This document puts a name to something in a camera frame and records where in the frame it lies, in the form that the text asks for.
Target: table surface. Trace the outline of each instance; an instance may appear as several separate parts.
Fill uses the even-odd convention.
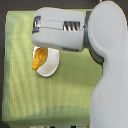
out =
[[[128,19],[128,0],[113,0],[124,11]],[[5,52],[5,21],[10,10],[37,10],[41,7],[58,7],[64,9],[92,9],[98,0],[2,0],[0,3],[0,128],[9,128],[2,122],[2,99],[4,80],[4,52]]]

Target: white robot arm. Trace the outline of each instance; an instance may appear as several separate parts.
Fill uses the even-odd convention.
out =
[[[128,33],[125,15],[118,5],[101,2],[88,22],[81,12],[39,9],[32,42],[68,51],[89,48],[94,59],[103,64],[103,76],[91,97],[90,128],[128,128]]]

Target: orange object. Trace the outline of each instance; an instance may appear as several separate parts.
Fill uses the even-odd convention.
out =
[[[37,70],[40,66],[42,66],[48,57],[48,49],[47,48],[37,48],[35,51],[32,70]]]

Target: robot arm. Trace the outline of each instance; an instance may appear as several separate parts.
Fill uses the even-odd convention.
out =
[[[39,47],[79,52],[88,47],[93,49],[92,55],[103,57],[103,76],[91,97],[90,127],[128,128],[128,34],[125,15],[118,5],[101,2],[88,22],[81,12],[39,9],[32,42]]]

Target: green towel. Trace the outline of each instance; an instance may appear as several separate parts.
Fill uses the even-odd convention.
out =
[[[60,51],[59,67],[48,78],[33,71],[34,13],[7,13],[2,120],[11,127],[89,124],[91,93],[102,68],[84,49]]]

